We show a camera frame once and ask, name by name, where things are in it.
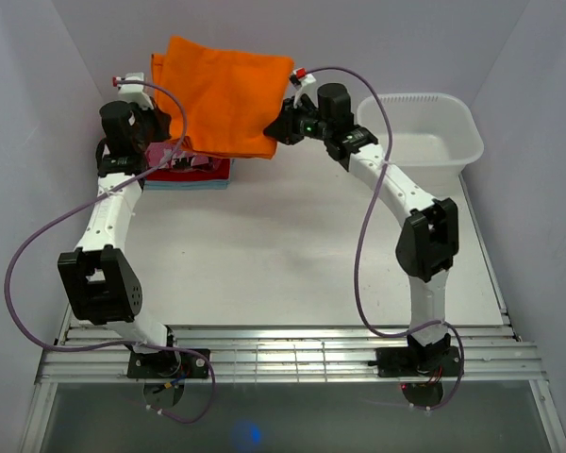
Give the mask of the orange trousers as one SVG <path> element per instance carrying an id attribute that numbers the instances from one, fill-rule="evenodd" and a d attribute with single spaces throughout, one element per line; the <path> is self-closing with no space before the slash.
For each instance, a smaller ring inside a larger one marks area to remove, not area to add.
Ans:
<path id="1" fill-rule="evenodd" d="M 279 114 L 293 59 L 219 50 L 170 38 L 151 57 L 152 81 L 169 91 L 155 94 L 171 117 L 173 141 L 187 150 L 225 159 L 271 159 L 276 141 L 263 130 Z"/>

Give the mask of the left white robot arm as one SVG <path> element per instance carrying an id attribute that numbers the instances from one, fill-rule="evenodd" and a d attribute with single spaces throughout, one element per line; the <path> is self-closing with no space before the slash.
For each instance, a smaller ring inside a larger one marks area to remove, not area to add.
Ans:
<path id="1" fill-rule="evenodd" d="M 75 318 L 106 326 L 129 342 L 161 377 L 180 368 L 171 330 L 142 308 L 142 286 L 125 257 L 125 239 L 143 193 L 145 152 L 168 139 L 169 118 L 145 101 L 113 101 L 99 110 L 104 138 L 96 148 L 99 202 L 72 252 L 60 254 L 58 272 Z"/>

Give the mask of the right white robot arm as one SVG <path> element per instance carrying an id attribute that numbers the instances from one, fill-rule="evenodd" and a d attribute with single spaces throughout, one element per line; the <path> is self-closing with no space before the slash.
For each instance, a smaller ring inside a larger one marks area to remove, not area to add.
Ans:
<path id="1" fill-rule="evenodd" d="M 383 202 L 401 227 L 395 257 L 408 276 L 410 324 L 405 346 L 376 351 L 373 365 L 379 375 L 459 377 L 463 358 L 451 344 L 445 321 L 445 287 L 458 253 L 458 207 L 450 198 L 439 200 L 421 189 L 391 164 L 391 147 L 381 146 L 356 123 L 350 104 L 340 83 L 319 87 L 315 100 L 297 87 L 264 133 L 287 145 L 305 138 L 322 142 L 334 161 L 373 190 L 373 200 Z"/>

